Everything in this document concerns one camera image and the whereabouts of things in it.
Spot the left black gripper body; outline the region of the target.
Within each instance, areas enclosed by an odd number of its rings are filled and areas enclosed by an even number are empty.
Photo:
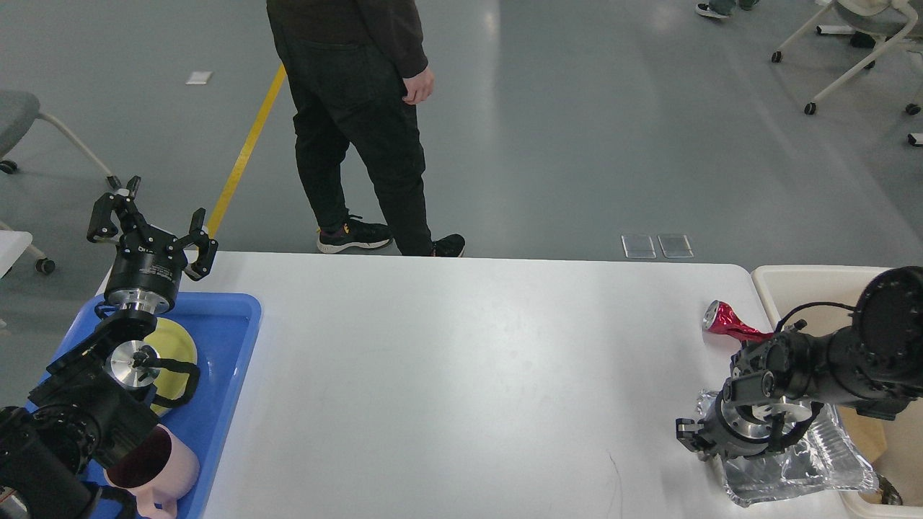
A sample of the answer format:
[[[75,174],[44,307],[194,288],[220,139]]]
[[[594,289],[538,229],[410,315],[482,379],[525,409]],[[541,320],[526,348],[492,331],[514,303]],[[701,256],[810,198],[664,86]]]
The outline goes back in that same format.
[[[164,314],[175,307],[185,269],[185,257],[157,251],[155,243],[120,239],[105,286],[105,301],[113,308]]]

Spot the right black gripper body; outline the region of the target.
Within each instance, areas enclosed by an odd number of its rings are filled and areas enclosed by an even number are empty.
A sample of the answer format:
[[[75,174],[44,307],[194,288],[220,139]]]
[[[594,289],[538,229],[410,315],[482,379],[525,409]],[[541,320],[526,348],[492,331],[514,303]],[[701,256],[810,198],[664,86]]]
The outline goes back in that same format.
[[[782,403],[732,405],[718,396],[703,417],[705,456],[775,456],[789,440],[790,413]]]

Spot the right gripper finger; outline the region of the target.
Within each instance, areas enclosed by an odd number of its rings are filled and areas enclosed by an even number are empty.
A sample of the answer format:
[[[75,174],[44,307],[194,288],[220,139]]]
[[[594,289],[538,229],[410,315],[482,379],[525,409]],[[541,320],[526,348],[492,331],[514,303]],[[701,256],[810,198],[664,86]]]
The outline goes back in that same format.
[[[703,424],[689,418],[676,418],[676,439],[692,453],[709,453],[711,440],[702,434]]]

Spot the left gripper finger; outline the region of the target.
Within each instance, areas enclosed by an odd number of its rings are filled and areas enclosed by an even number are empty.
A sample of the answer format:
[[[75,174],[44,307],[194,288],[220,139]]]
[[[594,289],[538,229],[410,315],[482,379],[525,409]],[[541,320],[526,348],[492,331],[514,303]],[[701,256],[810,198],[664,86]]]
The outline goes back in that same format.
[[[182,267],[182,272],[191,280],[202,280],[210,275],[218,251],[218,241],[208,234],[205,219],[206,210],[197,209],[192,214],[187,236],[170,243],[171,262]],[[198,250],[198,256],[194,262],[188,262],[185,256],[185,249],[190,245],[195,245]]]
[[[155,249],[153,228],[136,207],[140,177],[131,177],[125,187],[116,187],[98,198],[90,213],[87,240],[119,249]]]

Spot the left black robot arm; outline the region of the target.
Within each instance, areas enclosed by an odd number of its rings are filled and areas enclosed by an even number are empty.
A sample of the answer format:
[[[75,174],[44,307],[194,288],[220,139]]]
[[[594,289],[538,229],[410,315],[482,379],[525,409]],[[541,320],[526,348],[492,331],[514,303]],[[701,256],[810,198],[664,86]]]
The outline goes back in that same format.
[[[146,339],[175,307],[182,276],[210,273],[218,244],[204,209],[194,212],[187,236],[148,223],[136,207],[140,183],[113,178],[90,216],[89,242],[116,246],[99,324],[50,363],[29,393],[33,411],[2,410],[4,518],[89,518],[101,500],[118,503],[119,518],[134,517],[128,490],[84,479],[86,468],[114,466],[159,424],[152,405],[181,407],[197,391],[199,367],[164,357]]]

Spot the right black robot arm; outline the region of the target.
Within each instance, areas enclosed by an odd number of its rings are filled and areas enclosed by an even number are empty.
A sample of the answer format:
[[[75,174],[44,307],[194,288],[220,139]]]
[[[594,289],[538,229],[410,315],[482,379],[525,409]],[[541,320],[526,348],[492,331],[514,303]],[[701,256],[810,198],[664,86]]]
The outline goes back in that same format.
[[[757,458],[797,444],[827,404],[893,420],[921,396],[921,269],[876,276],[850,313],[850,325],[823,337],[784,321],[763,333],[715,300],[703,329],[741,348],[705,417],[679,418],[676,439],[703,456]]]

